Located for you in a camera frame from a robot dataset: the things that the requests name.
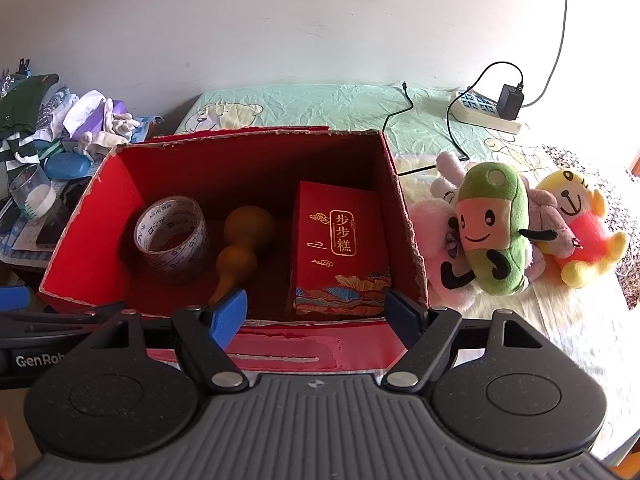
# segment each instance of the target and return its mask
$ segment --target metal screw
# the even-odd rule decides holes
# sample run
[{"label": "metal screw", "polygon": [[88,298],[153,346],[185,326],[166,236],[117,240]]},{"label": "metal screw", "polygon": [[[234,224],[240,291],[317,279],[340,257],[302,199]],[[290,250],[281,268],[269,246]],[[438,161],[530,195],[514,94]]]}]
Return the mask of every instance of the metal screw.
[{"label": "metal screw", "polygon": [[386,382],[396,388],[410,388],[418,384],[418,376],[411,372],[393,372],[386,376]]},{"label": "metal screw", "polygon": [[235,388],[242,384],[242,375],[236,372],[218,372],[211,378],[211,382],[221,388]]}]

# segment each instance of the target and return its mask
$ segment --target wooden gourd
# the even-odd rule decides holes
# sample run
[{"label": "wooden gourd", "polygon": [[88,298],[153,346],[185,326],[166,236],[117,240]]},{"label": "wooden gourd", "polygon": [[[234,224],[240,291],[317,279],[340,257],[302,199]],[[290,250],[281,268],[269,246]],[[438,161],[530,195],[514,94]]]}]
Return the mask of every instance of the wooden gourd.
[{"label": "wooden gourd", "polygon": [[216,261],[218,286],[209,304],[225,297],[247,280],[258,266],[256,253],[263,252],[273,240],[275,222],[268,211],[254,205],[233,210],[225,220],[225,240],[229,244]]}]

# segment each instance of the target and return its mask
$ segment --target clear plastic cup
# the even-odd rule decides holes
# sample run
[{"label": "clear plastic cup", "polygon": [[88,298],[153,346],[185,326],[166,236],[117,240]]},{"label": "clear plastic cup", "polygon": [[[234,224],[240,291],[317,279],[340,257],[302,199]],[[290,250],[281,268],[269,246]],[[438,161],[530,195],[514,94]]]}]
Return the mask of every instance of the clear plastic cup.
[{"label": "clear plastic cup", "polygon": [[9,186],[9,192],[24,215],[32,220],[46,215],[58,198],[39,164],[22,170]]}]

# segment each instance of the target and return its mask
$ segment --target white wall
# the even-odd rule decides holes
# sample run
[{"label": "white wall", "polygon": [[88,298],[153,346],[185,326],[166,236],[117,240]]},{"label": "white wall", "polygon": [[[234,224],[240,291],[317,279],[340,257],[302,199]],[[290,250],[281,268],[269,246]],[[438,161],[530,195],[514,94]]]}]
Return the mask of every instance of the white wall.
[{"label": "white wall", "polygon": [[[553,63],[562,5],[563,0],[0,0],[0,64],[14,67],[20,57],[30,57],[34,72],[58,72],[75,92],[98,88],[141,115],[167,114],[206,89],[272,82],[406,79],[463,86],[498,59],[523,69],[530,98]],[[637,0],[570,5],[553,93],[535,107],[543,124],[566,106],[554,103],[562,88],[571,80],[585,88],[589,70],[613,72],[601,77],[609,78],[609,87],[628,88],[631,73],[638,79],[638,62],[630,68],[622,61],[631,47],[615,39],[627,41],[631,34],[620,30],[622,22],[633,29],[638,48]],[[616,16],[605,12],[610,7]],[[516,83],[516,75],[496,69],[480,89],[497,96],[504,81]],[[612,118],[612,110],[606,115]]]}]

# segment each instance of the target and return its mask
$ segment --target plush toy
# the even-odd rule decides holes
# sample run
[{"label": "plush toy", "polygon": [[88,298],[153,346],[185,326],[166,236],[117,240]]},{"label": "plush toy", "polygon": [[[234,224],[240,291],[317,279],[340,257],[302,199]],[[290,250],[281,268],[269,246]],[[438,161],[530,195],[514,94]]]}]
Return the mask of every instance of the plush toy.
[{"label": "plush toy", "polygon": [[[611,234],[603,224],[607,203],[601,193],[589,190],[589,183],[575,170],[558,170],[544,178],[537,189],[553,194],[560,215],[582,245],[569,257],[556,257],[562,280],[581,288],[615,267],[626,252],[628,237],[622,231]],[[542,245],[541,249],[547,251],[548,247]]]},{"label": "plush toy", "polygon": [[440,267],[445,262],[456,275],[464,275],[470,270],[456,229],[455,208],[444,200],[432,199],[417,202],[408,209],[415,240],[424,258],[427,280],[440,297],[442,306],[464,312],[473,304],[480,289],[475,282],[457,288],[447,286],[449,283],[442,283],[440,274]]},{"label": "plush toy", "polygon": [[[436,167],[442,177],[431,184],[431,194],[435,197],[443,198],[449,203],[455,203],[458,196],[457,188],[460,187],[466,175],[465,168],[458,160],[458,156],[453,152],[443,152],[438,155]],[[525,275],[531,282],[543,273],[546,266],[545,257],[537,245],[545,244],[547,254],[565,258],[570,256],[580,244],[557,211],[558,203],[555,197],[542,189],[530,189],[527,178],[522,175],[520,178],[527,190],[529,229],[535,231],[554,230],[558,233],[556,240],[537,242],[533,245],[532,263],[525,270]]]},{"label": "plush toy", "polygon": [[520,176],[529,199],[529,229],[543,231],[552,229],[558,234],[555,240],[536,242],[545,254],[568,258],[576,249],[581,249],[580,240],[571,231],[558,211],[558,200],[544,189],[529,189],[529,181]]},{"label": "plush toy", "polygon": [[529,227],[527,191],[507,164],[482,162],[465,175],[458,190],[456,214],[460,240],[471,270],[457,276],[441,268],[442,281],[463,285],[476,279],[489,294],[506,296],[524,290],[524,270],[531,263],[527,239],[554,240],[553,230]]}]

